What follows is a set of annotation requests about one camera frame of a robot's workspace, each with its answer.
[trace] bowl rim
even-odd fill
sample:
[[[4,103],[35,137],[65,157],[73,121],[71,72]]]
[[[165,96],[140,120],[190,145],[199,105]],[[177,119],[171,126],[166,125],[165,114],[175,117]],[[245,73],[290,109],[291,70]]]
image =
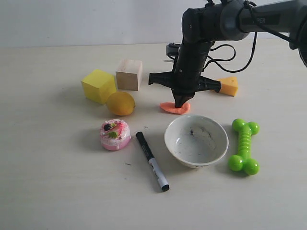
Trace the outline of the bowl rim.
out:
[[[166,132],[167,130],[170,128],[170,126],[172,124],[174,124],[177,120],[179,119],[182,119],[183,117],[188,117],[188,116],[192,116],[192,117],[200,117],[200,118],[205,118],[207,120],[210,120],[212,121],[218,128],[220,128],[220,130],[222,130],[222,132],[224,133],[225,137],[226,137],[226,148],[225,150],[223,151],[223,153],[218,157],[216,158],[215,160],[213,161],[209,161],[209,162],[206,162],[206,163],[193,163],[193,162],[189,162],[189,161],[186,161],[182,158],[179,158],[178,156],[176,156],[169,148],[167,142],[166,142]],[[167,147],[167,150],[178,160],[178,161],[181,161],[185,164],[189,164],[189,165],[194,165],[194,166],[206,166],[206,165],[210,165],[210,164],[213,164],[213,163],[216,163],[217,161],[219,161],[221,158],[223,158],[225,156],[225,154],[227,153],[227,150],[229,148],[229,138],[228,138],[228,135],[225,131],[225,129],[222,127],[221,124],[219,124],[217,121],[209,118],[209,117],[206,117],[206,116],[202,116],[202,115],[197,115],[197,114],[184,114],[184,115],[180,115],[179,117],[176,117],[173,121],[171,121],[168,126],[166,127],[165,131],[164,131],[164,143]]]

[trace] white wall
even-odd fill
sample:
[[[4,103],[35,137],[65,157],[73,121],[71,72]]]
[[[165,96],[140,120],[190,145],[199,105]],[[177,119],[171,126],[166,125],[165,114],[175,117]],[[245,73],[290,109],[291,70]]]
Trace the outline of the white wall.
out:
[[[254,1],[260,5],[274,0]],[[0,47],[177,42],[182,37],[182,13],[205,3],[204,0],[0,0]]]

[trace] yellow foam block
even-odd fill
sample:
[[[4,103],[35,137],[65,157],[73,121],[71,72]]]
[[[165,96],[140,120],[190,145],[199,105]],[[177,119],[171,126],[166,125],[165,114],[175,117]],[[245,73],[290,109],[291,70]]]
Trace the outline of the yellow foam block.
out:
[[[97,103],[105,104],[111,94],[117,91],[115,76],[95,69],[81,80],[85,96]]]
[[[218,81],[221,82],[220,93],[227,94],[230,96],[235,96],[238,90],[238,82],[236,77],[220,78]]]

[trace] pink cake toy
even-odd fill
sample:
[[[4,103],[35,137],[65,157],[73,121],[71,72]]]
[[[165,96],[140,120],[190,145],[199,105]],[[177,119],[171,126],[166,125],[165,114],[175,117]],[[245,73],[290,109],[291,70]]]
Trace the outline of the pink cake toy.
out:
[[[100,127],[101,145],[107,150],[120,150],[131,140],[128,124],[119,119],[105,121]]]

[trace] white bowl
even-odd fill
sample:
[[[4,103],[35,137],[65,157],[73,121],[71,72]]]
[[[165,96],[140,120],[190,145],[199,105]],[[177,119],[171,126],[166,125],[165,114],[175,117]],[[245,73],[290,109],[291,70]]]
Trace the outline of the white bowl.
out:
[[[227,152],[224,128],[201,115],[181,115],[167,127],[164,140],[170,153],[183,165],[198,168],[213,164]]]

